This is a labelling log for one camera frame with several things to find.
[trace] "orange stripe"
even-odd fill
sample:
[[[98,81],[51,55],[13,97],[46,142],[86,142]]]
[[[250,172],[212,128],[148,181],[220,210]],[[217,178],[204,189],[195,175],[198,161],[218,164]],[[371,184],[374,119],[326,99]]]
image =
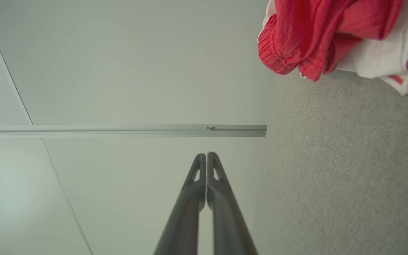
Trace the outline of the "orange stripe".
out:
[[[401,77],[397,76],[397,75],[390,75],[389,76],[391,79],[393,79],[395,82],[399,83],[402,85],[403,80],[401,79]]]

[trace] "pile of clothes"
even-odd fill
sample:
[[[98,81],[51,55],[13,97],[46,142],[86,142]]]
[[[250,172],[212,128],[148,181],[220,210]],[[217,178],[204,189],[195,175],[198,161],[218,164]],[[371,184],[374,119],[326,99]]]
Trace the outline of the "pile of clothes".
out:
[[[263,26],[259,58],[277,74],[341,69],[408,94],[408,0],[270,0]]]

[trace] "textured fabric surface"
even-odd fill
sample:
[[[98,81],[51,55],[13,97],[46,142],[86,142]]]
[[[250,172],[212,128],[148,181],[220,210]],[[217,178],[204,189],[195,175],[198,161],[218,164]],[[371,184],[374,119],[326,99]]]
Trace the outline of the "textured fabric surface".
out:
[[[260,255],[408,254],[408,95],[293,71],[277,77],[267,140]]]

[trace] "gray fabric surface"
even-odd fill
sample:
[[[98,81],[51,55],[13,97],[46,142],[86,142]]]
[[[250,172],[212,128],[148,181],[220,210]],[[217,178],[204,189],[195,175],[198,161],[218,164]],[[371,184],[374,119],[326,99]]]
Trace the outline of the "gray fabric surface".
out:
[[[277,77],[271,115],[259,254],[408,254],[408,95],[293,72]]]

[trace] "gray carpet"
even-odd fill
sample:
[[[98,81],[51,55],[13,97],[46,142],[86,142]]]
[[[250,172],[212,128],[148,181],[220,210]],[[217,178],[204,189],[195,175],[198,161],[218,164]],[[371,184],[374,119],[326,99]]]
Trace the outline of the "gray carpet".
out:
[[[278,76],[267,140],[260,255],[408,254],[408,95],[343,71]]]

